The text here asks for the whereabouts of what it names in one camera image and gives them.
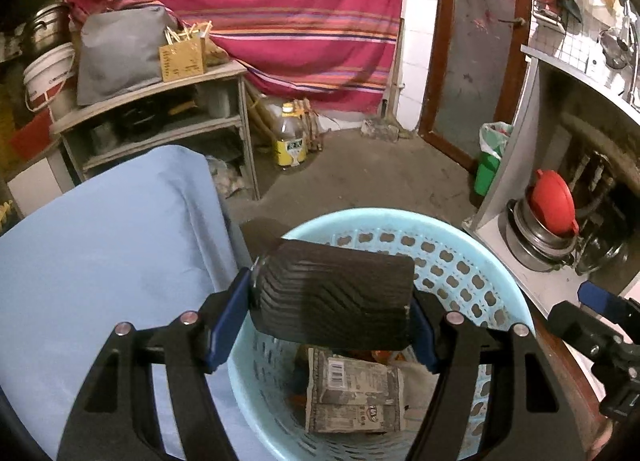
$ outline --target yellow label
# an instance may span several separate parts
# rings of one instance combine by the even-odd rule
[[[276,163],[281,167],[295,167],[306,159],[304,138],[276,142]]]

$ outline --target wooden box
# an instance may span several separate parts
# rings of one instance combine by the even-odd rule
[[[159,51],[163,82],[202,75],[207,69],[203,38],[194,37],[175,44],[167,44],[161,46]]]

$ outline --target gray bag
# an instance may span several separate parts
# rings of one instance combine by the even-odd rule
[[[158,48],[176,23],[162,6],[89,16],[82,27],[78,105],[87,106],[160,82]]]

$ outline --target black clamp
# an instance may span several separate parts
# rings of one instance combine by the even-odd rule
[[[228,358],[248,311],[250,278],[243,268],[227,291],[168,326],[117,324],[76,397],[58,459],[178,461],[164,450],[156,414],[151,364],[164,364],[187,460],[237,461],[204,375]]]
[[[414,291],[431,330],[414,335],[418,360],[435,362],[436,392],[407,460],[454,461],[465,436],[479,365],[491,365],[489,405],[478,453],[470,460],[584,459],[571,408],[533,332],[478,327],[446,313],[435,295]],[[433,347],[423,340],[433,340]]]
[[[620,333],[568,301],[556,304],[548,317],[552,333],[593,361],[591,372],[606,390],[600,412],[623,421],[640,409],[640,305],[589,281],[580,285],[578,300],[635,342],[625,343]]]

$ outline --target trash bin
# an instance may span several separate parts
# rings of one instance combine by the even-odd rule
[[[474,190],[479,196],[486,196],[500,167],[509,137],[513,131],[511,124],[492,122],[480,127],[480,160]]]

